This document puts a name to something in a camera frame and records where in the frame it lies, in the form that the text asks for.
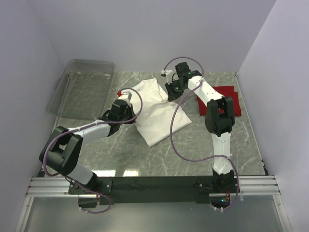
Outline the white t shirt red print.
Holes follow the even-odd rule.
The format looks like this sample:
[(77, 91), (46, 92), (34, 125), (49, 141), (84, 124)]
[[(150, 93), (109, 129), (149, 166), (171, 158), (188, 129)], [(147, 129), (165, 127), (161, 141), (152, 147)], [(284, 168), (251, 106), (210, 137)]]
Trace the white t shirt red print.
[(149, 147), (154, 146), (170, 135), (170, 124), (177, 104), (168, 101), (168, 95), (155, 78), (142, 80), (133, 87), (139, 92), (140, 98), (132, 91), (131, 104), (134, 113), (141, 113), (135, 126)]

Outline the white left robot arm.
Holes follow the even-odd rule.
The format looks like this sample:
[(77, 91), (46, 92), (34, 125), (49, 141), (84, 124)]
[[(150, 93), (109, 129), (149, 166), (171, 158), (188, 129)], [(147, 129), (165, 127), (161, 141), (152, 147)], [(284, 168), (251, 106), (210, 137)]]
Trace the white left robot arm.
[(135, 118), (130, 100), (116, 99), (111, 109), (92, 123), (73, 129), (56, 127), (39, 156), (44, 171), (49, 167), (91, 191), (97, 190), (97, 175), (78, 163), (82, 148), (90, 142), (112, 136), (123, 124), (135, 123)]

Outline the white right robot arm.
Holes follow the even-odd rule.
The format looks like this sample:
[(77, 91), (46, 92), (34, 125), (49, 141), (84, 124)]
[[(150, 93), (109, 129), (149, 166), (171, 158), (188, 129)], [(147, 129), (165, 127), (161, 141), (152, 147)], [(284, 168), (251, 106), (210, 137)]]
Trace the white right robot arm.
[(202, 77), (203, 73), (190, 70), (186, 62), (177, 64), (175, 70), (178, 79), (165, 84), (168, 101), (180, 98), (188, 89), (206, 105), (205, 126), (211, 134), (214, 151), (212, 181), (207, 188), (225, 191), (237, 183), (235, 168), (230, 162), (230, 138), (235, 125), (233, 99), (217, 92)]

